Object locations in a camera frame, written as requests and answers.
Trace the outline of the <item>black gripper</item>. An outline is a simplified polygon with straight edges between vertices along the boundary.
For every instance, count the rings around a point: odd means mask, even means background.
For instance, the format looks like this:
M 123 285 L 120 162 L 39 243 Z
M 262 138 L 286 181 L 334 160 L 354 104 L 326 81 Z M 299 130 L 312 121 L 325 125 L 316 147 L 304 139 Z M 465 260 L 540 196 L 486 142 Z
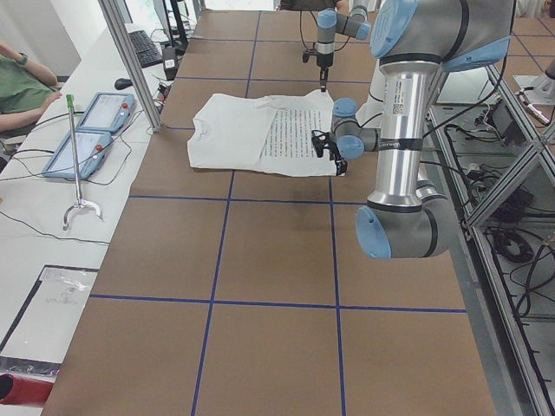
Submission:
M 331 52 L 329 54 L 322 54 L 318 52 L 316 49 L 305 49 L 302 54 L 302 62 L 307 63 L 312 56 L 316 58 L 317 66 L 320 68 L 320 75 L 319 75 L 320 91 L 326 92 L 327 82 L 328 82 L 328 68 L 330 68 L 333 65 L 334 53 Z
M 336 176 L 343 176 L 347 172 L 348 162 L 345 159 L 338 159 L 337 146 L 331 138 L 331 132 L 312 130 L 311 143 L 318 158 L 323 157 L 325 150 L 329 152 L 329 159 L 335 161 Z

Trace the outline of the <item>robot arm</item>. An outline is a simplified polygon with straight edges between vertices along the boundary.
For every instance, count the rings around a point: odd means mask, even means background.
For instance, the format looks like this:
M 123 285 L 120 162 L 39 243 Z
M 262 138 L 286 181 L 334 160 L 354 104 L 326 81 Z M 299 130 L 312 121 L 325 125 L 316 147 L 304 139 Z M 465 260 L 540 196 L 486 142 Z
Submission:
M 375 189 L 356 214 L 356 235 L 369 257 L 434 257 L 456 232 L 451 202 L 420 170 L 423 129 L 438 74 L 494 64 L 508 51 L 511 1 L 387 1 L 374 22 L 367 3 L 348 15 L 326 9 L 317 18 L 317 64 L 333 62 L 335 37 L 369 39 L 385 79 L 381 126 L 372 133 L 356 120 L 356 104 L 337 100 L 324 139 L 345 159 L 366 148 L 378 153 Z
M 368 21 L 369 11 L 375 11 L 381 1 L 353 1 L 349 7 L 348 1 L 294 1 L 291 10 L 318 12 L 315 18 L 317 24 L 317 40 L 309 48 L 304 43 L 303 63 L 307 63 L 311 56 L 316 57 L 320 68 L 320 90 L 327 89 L 329 68 L 333 65 L 336 51 L 336 34 L 345 35 L 364 41 L 369 37 L 371 24 Z

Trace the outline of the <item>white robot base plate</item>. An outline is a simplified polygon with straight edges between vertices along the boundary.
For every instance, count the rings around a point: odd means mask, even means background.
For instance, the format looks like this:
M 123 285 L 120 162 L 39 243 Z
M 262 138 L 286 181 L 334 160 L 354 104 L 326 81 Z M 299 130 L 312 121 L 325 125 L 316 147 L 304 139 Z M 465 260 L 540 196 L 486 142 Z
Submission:
M 375 63 L 374 74 L 369 85 L 368 98 L 357 110 L 356 118 L 365 128 L 380 128 L 385 91 L 385 77 L 380 70 L 379 62 Z

